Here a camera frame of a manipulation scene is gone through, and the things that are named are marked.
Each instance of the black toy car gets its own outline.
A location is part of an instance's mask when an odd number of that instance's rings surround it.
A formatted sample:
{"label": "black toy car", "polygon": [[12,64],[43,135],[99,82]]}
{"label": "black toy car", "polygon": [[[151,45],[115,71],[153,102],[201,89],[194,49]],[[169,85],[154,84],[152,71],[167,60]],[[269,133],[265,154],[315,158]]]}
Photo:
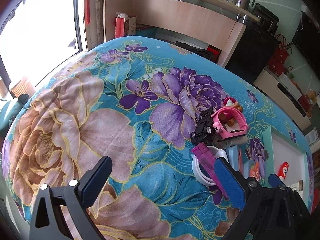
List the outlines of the black toy car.
{"label": "black toy car", "polygon": [[214,128],[212,126],[211,115],[216,111],[214,107],[205,110],[199,116],[196,130],[190,133],[191,142],[195,145],[201,142],[212,142],[215,136]]}

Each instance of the red box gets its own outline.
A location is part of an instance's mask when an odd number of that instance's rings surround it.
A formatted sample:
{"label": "red box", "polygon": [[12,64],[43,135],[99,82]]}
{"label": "red box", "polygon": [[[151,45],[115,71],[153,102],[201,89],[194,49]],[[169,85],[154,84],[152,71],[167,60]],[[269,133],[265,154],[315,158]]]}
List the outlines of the red box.
{"label": "red box", "polygon": [[304,110],[308,111],[310,109],[310,103],[308,98],[305,95],[302,95],[299,99],[298,99],[299,103],[301,104],[301,106],[303,107]]}
{"label": "red box", "polygon": [[216,47],[214,47],[212,45],[209,45],[208,48],[207,48],[207,51],[212,52],[212,54],[213,54],[212,62],[217,63],[218,62],[218,58],[219,58],[220,53],[221,53],[221,49],[218,49],[218,48],[216,48]]}
{"label": "red box", "polygon": [[267,63],[268,69],[270,69],[276,76],[280,76],[285,70],[284,66],[279,63],[274,57],[271,57]]}
{"label": "red box", "polygon": [[289,53],[285,49],[280,49],[279,46],[276,48],[275,52],[273,53],[273,57],[283,65]]}

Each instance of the bed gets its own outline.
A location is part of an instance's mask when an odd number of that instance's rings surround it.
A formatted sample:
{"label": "bed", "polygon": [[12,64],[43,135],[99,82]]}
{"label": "bed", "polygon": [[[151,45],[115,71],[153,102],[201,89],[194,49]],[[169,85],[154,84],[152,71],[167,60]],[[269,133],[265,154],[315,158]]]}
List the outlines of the bed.
{"label": "bed", "polygon": [[193,176],[190,133],[200,111],[219,109],[228,96],[244,108],[250,129],[241,146],[243,159],[259,161],[262,185],[265,129],[277,129],[307,152],[310,210],[310,149],[281,109],[196,54],[129,36],[68,64],[19,113],[4,142],[2,168],[21,215],[30,222],[42,183],[66,185],[107,155],[111,176],[88,209],[106,239],[220,239],[239,210],[216,186],[206,187]]}

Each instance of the blue gripper pad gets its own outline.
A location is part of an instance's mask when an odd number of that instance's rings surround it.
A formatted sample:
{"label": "blue gripper pad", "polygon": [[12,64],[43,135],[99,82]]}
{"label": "blue gripper pad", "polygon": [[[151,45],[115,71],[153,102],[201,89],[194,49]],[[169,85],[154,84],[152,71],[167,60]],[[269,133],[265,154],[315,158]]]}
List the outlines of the blue gripper pad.
{"label": "blue gripper pad", "polygon": [[289,189],[287,188],[287,186],[281,181],[281,179],[279,179],[279,177],[276,174],[270,174],[268,177],[268,182],[270,186],[273,188],[278,187],[280,184],[284,185],[287,189],[287,192],[289,193]]}
{"label": "blue gripper pad", "polygon": [[111,159],[103,156],[92,170],[86,171],[82,176],[78,187],[78,195],[81,195],[82,201],[80,204],[83,208],[91,207],[94,204],[111,171]]}
{"label": "blue gripper pad", "polygon": [[221,158],[215,161],[214,172],[228,194],[232,205],[242,211],[246,203],[245,192],[227,166],[222,162]]}

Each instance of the plastic bag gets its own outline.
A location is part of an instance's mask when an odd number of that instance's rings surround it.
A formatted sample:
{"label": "plastic bag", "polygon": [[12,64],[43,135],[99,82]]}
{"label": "plastic bag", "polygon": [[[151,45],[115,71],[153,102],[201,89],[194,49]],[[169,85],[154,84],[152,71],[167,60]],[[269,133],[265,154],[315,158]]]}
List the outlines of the plastic bag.
{"label": "plastic bag", "polygon": [[117,12],[117,18],[129,19],[129,16],[126,13]]}

